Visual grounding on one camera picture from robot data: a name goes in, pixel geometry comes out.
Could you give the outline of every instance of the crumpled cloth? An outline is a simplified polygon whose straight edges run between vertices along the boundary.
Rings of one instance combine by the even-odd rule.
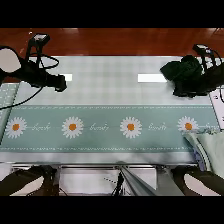
[[[185,133],[194,148],[200,169],[212,171],[224,179],[224,132]]]

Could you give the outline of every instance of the white dotted border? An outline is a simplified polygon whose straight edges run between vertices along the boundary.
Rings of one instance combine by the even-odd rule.
[[[189,150],[191,147],[176,147],[176,148],[3,148],[0,150],[19,150],[19,151],[152,151],[152,150]]]
[[[22,106],[15,107],[15,110],[25,109],[213,109],[212,106]]]

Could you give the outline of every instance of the wooden floor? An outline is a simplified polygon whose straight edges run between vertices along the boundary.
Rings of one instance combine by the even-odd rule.
[[[35,33],[51,40],[43,53],[65,55],[196,55],[192,46],[206,44],[224,57],[223,28],[0,28],[0,45],[14,48],[24,57]]]

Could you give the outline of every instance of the table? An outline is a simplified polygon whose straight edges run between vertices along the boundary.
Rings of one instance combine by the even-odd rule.
[[[178,107],[191,110],[209,108],[215,114],[209,96],[194,99],[179,98],[172,95],[172,86],[168,83],[138,83],[138,74],[159,74],[159,69],[169,61],[181,57],[162,56],[62,56],[56,57],[60,64],[49,70],[52,74],[72,74],[68,88],[56,93],[52,88],[45,88],[35,98],[24,104],[27,110],[33,107],[63,106],[119,106],[119,107]],[[48,59],[43,60],[46,66]],[[27,83],[20,83],[14,103],[23,101],[36,92]],[[20,163],[63,163],[63,164],[191,164],[195,160],[192,152],[159,153],[66,153],[66,152],[1,152],[1,162]]]

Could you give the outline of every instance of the daisy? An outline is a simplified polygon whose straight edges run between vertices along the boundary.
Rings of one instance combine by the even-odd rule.
[[[197,121],[195,121],[194,118],[186,116],[179,119],[177,127],[179,131],[191,131],[199,129]]]
[[[75,138],[76,136],[82,134],[82,130],[83,122],[78,117],[69,117],[65,122],[63,122],[62,131],[64,132],[63,135],[65,135],[66,138]]]
[[[126,117],[126,119],[123,119],[120,127],[120,131],[123,131],[123,135],[126,138],[135,138],[141,134],[140,130],[142,130],[140,121],[134,117]]]
[[[27,125],[25,119],[22,119],[22,117],[15,117],[8,122],[5,131],[6,135],[8,135],[8,138],[17,138],[23,134],[23,131],[25,131],[26,128]]]

